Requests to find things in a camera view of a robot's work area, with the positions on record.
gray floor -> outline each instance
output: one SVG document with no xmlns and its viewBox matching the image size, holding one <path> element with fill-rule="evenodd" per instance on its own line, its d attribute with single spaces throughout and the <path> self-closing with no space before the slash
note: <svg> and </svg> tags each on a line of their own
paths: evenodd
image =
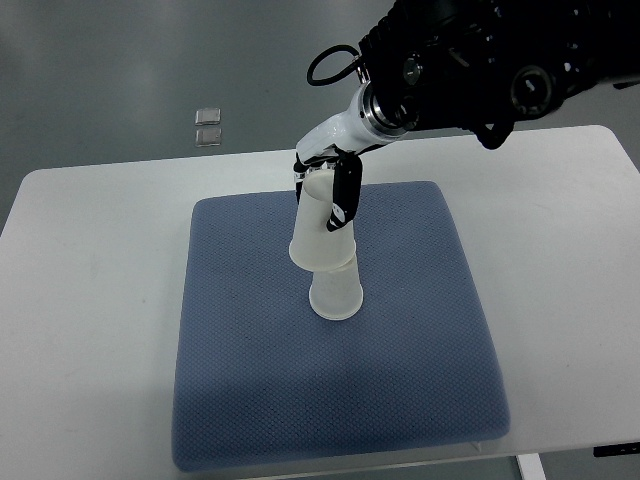
<svg viewBox="0 0 640 480">
<path fill-rule="evenodd" d="M 0 0 L 0 228 L 36 169 L 293 148 L 344 110 L 356 88 L 354 78 L 307 86 L 311 59 L 337 43 L 355 45 L 391 4 Z M 223 140 L 197 149 L 193 118 L 205 106 L 222 109 Z M 638 166 L 639 106 L 640 87 L 601 86 L 519 128 L 605 125 Z M 638 455 L 594 459 L 581 450 L 542 459 L 554 480 L 640 478 Z M 519 476 L 513 459 L 501 459 L 336 478 Z"/>
</svg>

blue cushion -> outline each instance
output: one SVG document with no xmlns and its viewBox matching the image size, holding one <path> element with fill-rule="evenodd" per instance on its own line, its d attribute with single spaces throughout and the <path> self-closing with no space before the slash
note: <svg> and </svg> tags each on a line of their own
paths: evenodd
<svg viewBox="0 0 640 480">
<path fill-rule="evenodd" d="M 364 186 L 362 309 L 309 306 L 292 192 L 194 208 L 173 456 L 195 471 L 495 439 L 502 375 L 455 225 L 431 182 Z"/>
</svg>

cable loop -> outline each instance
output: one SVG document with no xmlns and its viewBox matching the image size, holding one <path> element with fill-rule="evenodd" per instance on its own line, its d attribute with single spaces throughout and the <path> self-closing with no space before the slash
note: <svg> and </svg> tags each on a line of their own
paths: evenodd
<svg viewBox="0 0 640 480">
<path fill-rule="evenodd" d="M 331 77 L 318 78 L 318 79 L 313 78 L 313 73 L 315 72 L 318 65 L 320 65 L 320 62 L 322 62 L 328 56 L 333 55 L 334 53 L 337 53 L 337 52 L 350 53 L 351 55 L 353 55 L 354 60 L 351 62 L 349 66 L 347 66 L 342 71 L 336 73 Z M 342 80 L 351 72 L 356 71 L 360 66 L 361 66 L 361 61 L 360 61 L 360 54 L 358 53 L 358 50 L 353 48 L 351 45 L 334 45 L 331 48 L 327 48 L 324 52 L 322 52 L 320 55 L 318 55 L 316 58 L 313 59 L 313 62 L 311 62 L 311 65 L 309 65 L 309 70 L 307 70 L 307 83 L 309 83 L 309 85 L 313 87 L 331 85 L 332 83 L 336 83 L 337 81 Z"/>
</svg>

small square object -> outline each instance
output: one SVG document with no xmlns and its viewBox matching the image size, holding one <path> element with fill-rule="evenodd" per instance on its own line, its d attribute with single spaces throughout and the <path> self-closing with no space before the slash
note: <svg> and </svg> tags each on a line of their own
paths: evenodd
<svg viewBox="0 0 640 480">
<path fill-rule="evenodd" d="M 196 112 L 196 125 L 217 125 L 220 123 L 220 109 L 201 108 Z"/>
<path fill-rule="evenodd" d="M 199 128 L 196 132 L 196 147 L 209 147 L 222 143 L 222 129 L 219 127 Z"/>
</svg>

stacked cups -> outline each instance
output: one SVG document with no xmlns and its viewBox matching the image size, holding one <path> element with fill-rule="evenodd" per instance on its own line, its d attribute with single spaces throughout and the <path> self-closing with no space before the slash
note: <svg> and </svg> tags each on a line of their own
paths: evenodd
<svg viewBox="0 0 640 480">
<path fill-rule="evenodd" d="M 345 320 L 362 306 L 353 222 L 329 232 L 333 207 L 333 170 L 317 170 L 302 184 L 289 256 L 313 272 L 311 308 L 328 320 Z"/>
</svg>

